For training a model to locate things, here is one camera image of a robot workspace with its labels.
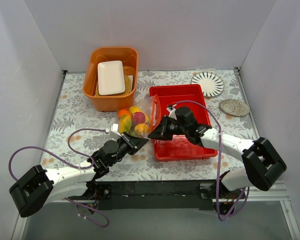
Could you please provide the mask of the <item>green yellow papaya toy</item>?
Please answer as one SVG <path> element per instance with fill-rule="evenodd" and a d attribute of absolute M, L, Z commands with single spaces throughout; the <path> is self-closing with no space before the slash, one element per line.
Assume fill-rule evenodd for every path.
<path fill-rule="evenodd" d="M 118 132 L 120 134 L 122 133 L 129 133 L 132 127 L 132 117 L 130 115 L 123 115 L 119 119 L 119 124 L 118 124 Z"/>

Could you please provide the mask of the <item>clear zip top bag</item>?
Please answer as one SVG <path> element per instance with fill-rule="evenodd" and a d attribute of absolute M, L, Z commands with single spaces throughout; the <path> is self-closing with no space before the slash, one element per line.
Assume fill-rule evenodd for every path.
<path fill-rule="evenodd" d="M 149 122 L 145 123 L 145 124 L 149 125 L 149 127 L 150 127 L 149 133 L 151 133 L 151 131 L 154 130 L 155 127 L 157 127 L 157 125 L 159 124 L 159 122 L 161 120 L 161 105 L 160 105 L 159 97 L 157 95 L 149 96 L 149 97 L 141 99 L 140 101 L 138 101 L 136 104 L 134 104 L 132 106 L 136 106 L 136 107 L 140 108 L 148 115 Z M 138 138 L 147 138 L 148 137 L 149 133 L 147 134 L 147 136 L 137 135 L 135 132 L 135 126 L 136 125 L 132 122 L 132 127 L 130 129 L 130 132 L 127 134 L 134 136 L 134 137 L 138 137 Z"/>

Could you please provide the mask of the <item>dark red round fruit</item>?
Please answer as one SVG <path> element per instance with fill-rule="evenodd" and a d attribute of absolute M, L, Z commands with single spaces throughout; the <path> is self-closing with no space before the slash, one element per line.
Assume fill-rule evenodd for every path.
<path fill-rule="evenodd" d="M 132 115 L 132 122 L 135 125 L 144 124 L 144 123 L 146 123 L 146 120 L 147 120 L 146 115 L 143 112 L 141 112 L 141 111 L 136 111 Z"/>

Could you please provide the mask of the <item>yellow elongated mango toy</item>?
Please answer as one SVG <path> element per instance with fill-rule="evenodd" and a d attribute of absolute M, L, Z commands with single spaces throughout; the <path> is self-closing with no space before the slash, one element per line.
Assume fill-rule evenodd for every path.
<path fill-rule="evenodd" d="M 139 107 L 137 107 L 137 106 L 131 106 L 130 108 L 129 108 L 129 111 L 130 111 L 130 113 L 131 114 L 134 114 L 134 113 L 136 113 L 136 112 L 141 112 L 141 113 L 143 113 L 144 115 L 145 115 L 145 123 L 148 123 L 149 122 L 149 117 L 148 117 L 148 115 L 143 111 L 143 110 L 141 110 Z"/>

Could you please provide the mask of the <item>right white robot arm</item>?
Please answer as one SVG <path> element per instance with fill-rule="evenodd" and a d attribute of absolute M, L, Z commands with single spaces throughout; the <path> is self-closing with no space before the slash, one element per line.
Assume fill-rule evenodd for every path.
<path fill-rule="evenodd" d="M 163 116 L 148 137 L 170 141 L 175 135 L 184 135 L 195 146 L 217 150 L 243 163 L 241 169 L 218 174 L 215 189 L 222 199 L 229 198 L 237 189 L 247 187 L 268 191 L 287 170 L 286 163 L 268 139 L 260 137 L 251 140 L 221 134 L 210 125 L 198 123 L 186 106 Z"/>

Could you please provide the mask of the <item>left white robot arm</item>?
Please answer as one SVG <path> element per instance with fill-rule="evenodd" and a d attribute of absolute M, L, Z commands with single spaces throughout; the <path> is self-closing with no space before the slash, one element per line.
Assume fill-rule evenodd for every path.
<path fill-rule="evenodd" d="M 97 193 L 95 181 L 107 175 L 125 155 L 136 154 L 148 141 L 122 133 L 117 140 L 106 141 L 80 165 L 47 169 L 33 166 L 9 189 L 19 215 L 29 217 L 45 204 L 68 197 L 93 199 Z"/>

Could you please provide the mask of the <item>red plastic tray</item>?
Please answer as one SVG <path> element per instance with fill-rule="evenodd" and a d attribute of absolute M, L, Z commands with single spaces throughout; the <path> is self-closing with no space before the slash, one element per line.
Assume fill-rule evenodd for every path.
<path fill-rule="evenodd" d="M 152 86 L 149 89 L 150 96 L 157 96 L 160 104 L 161 116 L 168 115 L 169 104 L 179 101 L 177 107 L 189 107 L 194 117 L 201 124 L 210 125 L 208 112 L 193 101 L 203 106 L 206 105 L 201 86 L 199 84 Z M 204 160 L 215 157 L 218 151 L 210 148 L 202 148 L 191 144 L 184 135 L 175 135 L 171 141 L 155 140 L 154 155 L 159 162 L 177 160 Z"/>

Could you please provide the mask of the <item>white striped round plate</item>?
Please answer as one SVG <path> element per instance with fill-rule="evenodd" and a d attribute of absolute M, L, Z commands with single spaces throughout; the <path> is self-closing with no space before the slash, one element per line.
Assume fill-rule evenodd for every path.
<path fill-rule="evenodd" d="M 225 89 L 223 79 L 211 71 L 201 71 L 191 78 L 191 84 L 198 84 L 204 97 L 213 98 L 219 96 Z"/>

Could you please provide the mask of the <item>speckled round coaster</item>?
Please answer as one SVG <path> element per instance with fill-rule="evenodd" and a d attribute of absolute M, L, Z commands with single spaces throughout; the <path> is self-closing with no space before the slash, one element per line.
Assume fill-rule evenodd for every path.
<path fill-rule="evenodd" d="M 234 117 L 243 117 L 250 113 L 250 107 L 241 100 L 226 99 L 219 103 L 219 108 Z"/>

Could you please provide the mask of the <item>yellow tray in bin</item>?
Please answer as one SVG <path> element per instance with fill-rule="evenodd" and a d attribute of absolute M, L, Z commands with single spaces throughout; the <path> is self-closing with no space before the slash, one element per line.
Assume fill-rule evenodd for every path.
<path fill-rule="evenodd" d="M 126 74 L 124 75 L 124 86 L 125 86 L 125 90 L 123 92 L 111 91 L 110 94 L 100 94 L 99 84 L 97 83 L 96 86 L 95 86 L 94 95 L 96 97 L 99 97 L 99 96 L 125 96 L 125 95 L 128 95 L 132 91 L 133 84 L 131 83 L 130 76 L 126 75 Z"/>

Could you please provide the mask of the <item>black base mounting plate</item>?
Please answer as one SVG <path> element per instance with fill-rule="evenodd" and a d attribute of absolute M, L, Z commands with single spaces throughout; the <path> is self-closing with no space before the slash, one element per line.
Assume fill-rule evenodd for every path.
<path fill-rule="evenodd" d="M 99 181 L 71 200 L 98 201 L 99 210 L 197 209 L 213 211 L 214 180 Z"/>

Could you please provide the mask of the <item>white rectangular plate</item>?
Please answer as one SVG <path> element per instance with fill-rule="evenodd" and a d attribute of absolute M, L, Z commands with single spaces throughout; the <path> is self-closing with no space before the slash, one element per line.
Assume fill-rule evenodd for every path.
<path fill-rule="evenodd" d="M 104 61 L 97 65 L 97 83 L 101 95 L 125 90 L 123 63 L 120 60 Z"/>

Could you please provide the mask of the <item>orange plastic bin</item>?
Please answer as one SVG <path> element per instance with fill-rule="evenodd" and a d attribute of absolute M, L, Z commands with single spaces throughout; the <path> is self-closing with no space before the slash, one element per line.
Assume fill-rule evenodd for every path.
<path fill-rule="evenodd" d="M 126 46 L 101 47 L 90 57 L 83 93 L 99 112 L 131 107 L 137 89 L 139 54 Z"/>

